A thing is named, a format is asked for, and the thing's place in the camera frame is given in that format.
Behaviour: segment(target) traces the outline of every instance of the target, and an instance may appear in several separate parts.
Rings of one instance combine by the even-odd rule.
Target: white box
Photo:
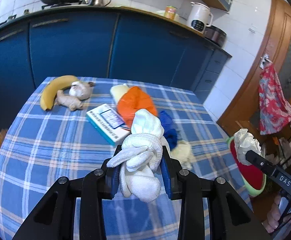
[[[86,113],[94,128],[113,146],[122,144],[131,133],[123,119],[108,104],[100,105]]]

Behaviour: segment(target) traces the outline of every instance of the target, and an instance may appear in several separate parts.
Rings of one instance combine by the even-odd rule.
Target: blue cloth
[[[0,237],[12,239],[23,220],[49,187],[61,176],[84,177],[100,168],[115,148],[86,119],[87,111],[104,103],[116,107],[110,88],[127,83],[139,86],[152,97],[158,111],[173,117],[183,140],[190,142],[195,174],[206,179],[223,176],[249,203],[248,192],[221,128],[211,119],[196,96],[186,90],[127,80],[80,78],[95,82],[84,110],[71,112],[54,106],[49,112],[40,108],[40,95],[53,78],[47,78],[30,96],[11,125],[0,150]],[[162,176],[159,197],[144,203],[136,197],[124,198],[120,189],[113,200],[103,200],[108,239],[166,239],[178,234],[181,201],[171,201],[164,191]],[[77,199],[74,239],[79,238]],[[209,237],[207,203],[204,202],[206,235]]]
[[[163,136],[167,140],[170,150],[173,150],[177,145],[178,135],[176,133],[176,130],[173,128],[172,117],[163,110],[159,113],[159,119],[162,127],[164,128]]]

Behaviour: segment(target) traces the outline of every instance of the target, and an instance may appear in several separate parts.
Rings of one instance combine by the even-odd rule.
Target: canned food
[[[164,12],[164,17],[174,20],[176,8],[173,6],[167,6]]]

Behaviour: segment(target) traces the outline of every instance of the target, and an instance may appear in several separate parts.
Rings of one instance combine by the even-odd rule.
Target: ginger root
[[[83,108],[82,102],[77,97],[65,95],[63,90],[57,91],[56,104],[67,106],[70,111]]]

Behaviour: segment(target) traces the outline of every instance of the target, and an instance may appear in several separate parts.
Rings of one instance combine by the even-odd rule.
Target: orange cloth
[[[126,125],[131,128],[135,112],[140,109],[146,109],[151,114],[158,115],[150,96],[139,87],[132,87],[119,100],[117,111]]]

